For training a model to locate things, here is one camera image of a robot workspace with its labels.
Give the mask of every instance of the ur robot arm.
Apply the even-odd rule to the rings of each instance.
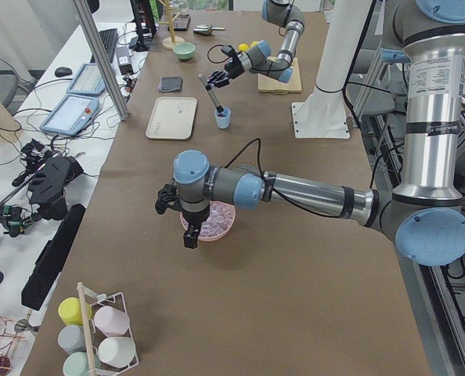
[[[259,176],[210,165],[201,152],[187,150],[174,160],[176,184],[160,192],[156,205],[160,214],[166,208],[183,213],[189,222],[187,247],[196,247],[210,201],[255,208],[259,201],[282,198],[380,231],[401,254],[422,265],[447,265],[464,254],[465,217],[453,176],[465,62],[465,2],[387,0],[384,19],[384,42],[402,49],[411,60],[401,184],[389,193],[271,172]]]
[[[285,29],[283,44],[276,60],[268,59],[271,55],[271,47],[264,40],[239,54],[231,45],[225,45],[221,51],[230,59],[225,64],[224,70],[216,70],[208,78],[208,84],[221,88],[228,85],[229,80],[248,70],[284,83],[290,80],[292,75],[290,66],[295,57],[297,43],[304,33],[304,16],[289,0],[264,0],[262,18],[270,24]]]

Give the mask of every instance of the keyboard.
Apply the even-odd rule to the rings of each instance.
[[[117,30],[116,29],[107,29],[99,31],[100,39],[102,39],[102,43],[104,44],[104,48],[107,52],[108,60],[112,63],[114,58],[114,53],[116,52],[116,44],[117,44]],[[95,57],[90,59],[90,63],[95,62]]]

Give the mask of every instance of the green bowl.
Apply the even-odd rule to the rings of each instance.
[[[194,55],[196,46],[193,43],[182,42],[175,45],[173,52],[180,60],[189,60]]]

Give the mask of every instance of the white desk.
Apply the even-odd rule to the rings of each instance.
[[[98,24],[99,30],[114,27],[118,28],[118,34],[120,35],[118,41],[120,43],[128,43],[131,38],[136,36],[135,33],[128,34],[125,38],[122,36],[123,33],[131,32],[135,29],[133,23]],[[57,78],[54,75],[54,71],[57,67],[70,67],[73,73],[77,72],[83,63],[89,62],[91,55],[92,53],[90,52],[81,27],[78,27],[50,64],[37,85],[56,80]],[[147,52],[134,52],[132,57],[134,71],[139,71],[146,56]],[[118,82],[123,84],[124,82],[117,65],[115,71]],[[69,84],[70,81],[57,81],[40,86],[26,98],[20,109],[40,107],[52,110],[63,98]],[[74,156],[80,152],[85,153],[85,155],[78,158],[78,162],[87,174],[93,176],[100,173],[100,169],[109,152],[112,138],[116,135],[117,124],[119,123],[119,117],[107,93],[100,96],[100,103],[102,109],[99,116],[96,117],[96,128],[97,126],[98,128],[94,134],[97,138],[76,139],[67,144],[68,155]],[[33,113],[34,111],[25,111],[15,116],[15,119],[18,120],[24,128],[20,137],[20,142],[24,145],[31,141],[31,139],[36,139],[47,145],[49,144],[49,139],[46,138],[45,134],[36,132],[32,127],[38,128],[45,120],[48,113],[39,111],[36,112],[35,115],[32,115]],[[87,128],[82,135],[87,136],[91,133],[92,127]],[[55,146],[61,147],[63,144],[64,142],[56,142]],[[15,147],[9,143],[0,143],[0,164],[15,158],[17,156],[16,148],[21,148],[19,143],[16,143]],[[22,171],[23,165],[18,160],[0,166],[0,200],[13,190],[11,182]],[[68,207],[78,203],[86,207],[90,201],[96,182],[96,178],[87,175],[78,176],[71,182],[65,189]],[[24,208],[29,208],[30,205],[28,204],[26,191],[25,188],[22,189],[9,201],[9,204],[17,204]],[[42,220],[29,227],[26,230],[26,234],[16,238],[10,238],[8,235],[4,235],[3,228],[0,227],[0,270],[5,274],[5,279],[0,284],[0,316],[12,320],[19,320],[30,313],[31,316],[29,321],[32,325],[39,325],[41,323],[48,307],[49,297],[43,304],[41,310],[35,312],[21,305],[20,292],[34,269],[36,258],[40,255],[46,242],[53,238],[59,224],[59,221]],[[10,325],[9,329],[10,332],[13,333],[13,325]],[[13,346],[14,351],[10,353],[12,361],[12,371],[10,375],[20,374],[23,364],[34,343],[34,337],[30,333],[27,332],[23,335],[25,340],[20,341],[17,346]]]

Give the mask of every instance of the computer mouse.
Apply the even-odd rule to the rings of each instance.
[[[55,69],[55,77],[69,76],[73,74],[73,70],[68,67],[58,67]]]

